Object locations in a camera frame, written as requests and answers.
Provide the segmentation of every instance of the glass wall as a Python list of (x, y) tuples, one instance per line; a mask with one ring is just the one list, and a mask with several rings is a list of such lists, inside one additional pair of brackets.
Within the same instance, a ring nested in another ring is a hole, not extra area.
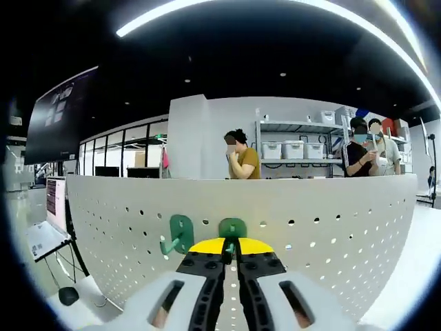
[(109, 136), (107, 141), (107, 152), (105, 156), (106, 167), (118, 167), (121, 175), (121, 146), (123, 144), (123, 131), (115, 132)]
[(167, 142), (168, 122), (153, 123), (150, 125), (147, 167), (157, 168), (161, 164), (161, 147)]
[(95, 167), (103, 167), (105, 159), (105, 138), (101, 137), (95, 140), (95, 151), (94, 151), (94, 175)]
[[(127, 168), (145, 167), (146, 149), (148, 151), (147, 167), (159, 167), (161, 148), (167, 143), (167, 126), (167, 121), (146, 124), (99, 137), (80, 145), (79, 174), (93, 176), (95, 167), (106, 166), (118, 167), (120, 176), (122, 173), (124, 177), (127, 177)], [(122, 148), (123, 169), (121, 171)]]
[(92, 163), (94, 158), (94, 141), (85, 143), (84, 175), (93, 176)]
[(80, 145), (80, 154), (78, 156), (79, 174), (84, 174), (84, 147), (84, 144)]
[(147, 145), (147, 126), (127, 129), (125, 131), (123, 171), (127, 177), (127, 168), (145, 166), (145, 147)]

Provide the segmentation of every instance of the computer mouse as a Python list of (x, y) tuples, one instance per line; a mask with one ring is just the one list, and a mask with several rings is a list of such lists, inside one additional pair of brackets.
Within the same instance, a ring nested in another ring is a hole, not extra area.
[(79, 299), (78, 292), (72, 287), (60, 288), (58, 298), (63, 305), (72, 305)]

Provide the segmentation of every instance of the face mask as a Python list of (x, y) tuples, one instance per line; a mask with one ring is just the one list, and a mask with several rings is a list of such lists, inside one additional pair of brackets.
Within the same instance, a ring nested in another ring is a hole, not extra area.
[(355, 134), (353, 138), (357, 143), (364, 143), (366, 141), (367, 134)]

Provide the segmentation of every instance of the metal shelf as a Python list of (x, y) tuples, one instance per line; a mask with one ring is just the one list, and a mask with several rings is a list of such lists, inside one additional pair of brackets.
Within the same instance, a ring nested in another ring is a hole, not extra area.
[(343, 135), (343, 126), (297, 121), (260, 121), (260, 131)]
[(341, 159), (263, 159), (262, 164), (294, 164), (294, 163), (330, 163), (330, 164), (341, 164)]

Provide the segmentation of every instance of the pegboard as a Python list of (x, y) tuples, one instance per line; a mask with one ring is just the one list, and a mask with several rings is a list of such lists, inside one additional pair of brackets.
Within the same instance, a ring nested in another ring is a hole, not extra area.
[[(79, 249), (100, 290), (123, 308), (128, 297), (183, 259), (161, 254), (169, 219), (188, 216), (195, 241), (238, 217), (248, 237), (271, 245), (360, 319), (388, 281), (407, 238), (416, 176), (277, 181), (68, 177)], [(218, 330), (247, 330), (236, 266), (227, 267)]]

